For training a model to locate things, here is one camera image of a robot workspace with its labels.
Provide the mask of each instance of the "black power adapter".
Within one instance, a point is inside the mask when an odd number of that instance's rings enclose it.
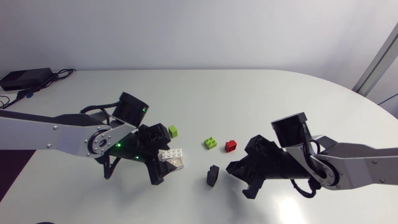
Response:
[[[8,75],[0,80],[0,86],[4,91],[24,90],[43,84],[52,75],[53,73],[50,68],[14,71],[8,73]]]

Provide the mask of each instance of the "lime green lego brick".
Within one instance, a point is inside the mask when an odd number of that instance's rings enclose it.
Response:
[[[175,128],[175,126],[173,126],[173,125],[171,125],[171,126],[169,127],[169,133],[170,133],[170,135],[171,135],[172,138],[175,138],[175,137],[178,136],[178,130],[177,130],[177,128]]]
[[[212,137],[210,137],[205,140],[205,146],[207,147],[207,149],[210,150],[217,146],[217,142]]]

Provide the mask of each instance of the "dark floor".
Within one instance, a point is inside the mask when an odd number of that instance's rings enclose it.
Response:
[[[35,150],[0,150],[0,202]]]

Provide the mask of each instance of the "red lego brick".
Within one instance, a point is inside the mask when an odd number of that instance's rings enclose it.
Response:
[[[230,140],[229,142],[225,143],[225,151],[231,152],[236,149],[236,142],[234,140]]]

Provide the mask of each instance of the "cable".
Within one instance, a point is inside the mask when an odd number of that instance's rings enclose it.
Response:
[[[308,140],[308,139],[307,139],[307,136],[306,136],[306,131],[305,131],[305,130],[306,130],[306,129],[305,129],[305,124],[303,124],[303,125],[301,126],[301,131],[302,131],[302,133],[303,133],[303,155],[304,155],[305,162],[307,163],[307,165],[309,166],[309,168],[311,168],[311,170],[314,171],[318,176],[324,177],[324,176],[326,176],[326,174],[325,174],[323,171],[317,169],[317,167],[315,166],[315,164],[313,163],[313,161],[311,160],[311,157],[310,157],[310,156],[311,156],[311,152],[310,152],[309,142],[314,142],[314,143],[317,145],[317,153],[320,153],[320,144],[319,144],[319,142],[316,141],[316,140],[312,140],[312,139],[311,139],[311,140]],[[303,196],[306,197],[306,198],[313,198],[313,197],[317,194],[317,190],[321,189],[320,183],[319,183],[317,180],[315,180],[315,178],[313,178],[313,177],[311,177],[311,178],[308,180],[308,185],[310,186],[311,193],[308,193],[308,192],[302,190],[302,189],[296,184],[296,182],[294,181],[294,179],[291,179],[290,181],[291,181],[291,183],[293,184],[293,187],[294,187],[301,195],[303,195]]]
[[[8,97],[8,96],[0,96],[0,97],[5,97],[5,98],[7,98],[7,103],[6,104],[8,104],[9,102],[10,102],[10,98]]]
[[[104,167],[104,178],[106,180],[111,178],[111,176],[113,174],[113,171],[116,168],[117,164],[119,163],[120,159],[121,159],[120,157],[117,157],[113,161],[112,164],[110,164],[110,158],[109,158],[108,154],[105,154],[105,155],[95,159],[98,163],[103,165],[103,167]]]
[[[110,115],[108,114],[108,112],[106,112],[105,108],[115,107],[115,106],[120,105],[121,103],[122,102],[119,101],[119,102],[111,103],[111,104],[107,104],[107,105],[87,106],[86,108],[82,109],[80,111],[80,113],[87,113],[87,112],[92,111],[92,110],[101,110],[104,113],[105,117],[106,117],[106,124],[109,125],[110,124],[110,121],[109,121]]]
[[[380,105],[380,104],[382,104],[382,103],[385,103],[385,102],[387,102],[387,101],[391,100],[392,98],[394,98],[394,97],[396,97],[396,96],[398,96],[398,93],[397,93],[397,94],[395,94],[394,96],[392,96],[392,97],[390,97],[390,98],[388,98],[388,99],[384,100],[383,102],[379,103],[378,105]]]
[[[93,105],[93,106],[87,106],[86,108],[82,109],[80,113],[86,113],[91,110],[96,110],[96,109],[105,109],[105,108],[111,108],[115,106],[119,106],[122,103],[122,101],[118,101],[116,103],[111,103],[107,105]]]
[[[309,168],[311,168],[312,171],[314,171],[318,176],[324,178],[326,176],[326,174],[323,171],[317,169],[316,165],[311,160],[310,146],[308,143],[309,140],[307,139],[307,137],[305,135],[305,124],[303,124],[303,126],[302,126],[302,133],[303,133],[303,155],[304,155],[305,162],[307,163]],[[320,152],[319,143],[317,143],[317,147],[318,147],[318,152]]]
[[[317,190],[321,189],[321,185],[317,182],[317,180],[315,180],[313,177],[311,177],[308,180],[308,185],[310,186],[311,189],[311,193],[308,193],[304,190],[302,190],[297,184],[296,181],[294,181],[294,179],[290,180],[291,183],[293,184],[293,187],[304,197],[306,198],[313,198],[316,194],[317,194]]]
[[[314,142],[317,145],[317,154],[319,154],[321,152],[321,145],[319,144],[319,142],[317,140],[309,140],[309,142]]]
[[[40,84],[39,86],[36,87],[32,87],[26,90],[21,90],[18,92],[17,97],[15,100],[13,100],[12,102],[7,102],[5,105],[2,105],[0,108],[1,109],[6,109],[7,107],[13,105],[14,103],[17,103],[18,101],[20,101],[21,99],[25,98],[25,96],[28,96],[30,94],[33,94],[37,91],[40,91],[44,88],[49,87],[53,82],[56,82],[58,80],[62,80],[66,77],[69,77],[74,71],[76,71],[75,69],[71,68],[71,69],[62,69],[61,71],[57,72],[57,73],[53,73],[52,76],[47,79],[46,81],[44,81],[42,84]],[[59,77],[60,74],[67,72],[66,75]]]

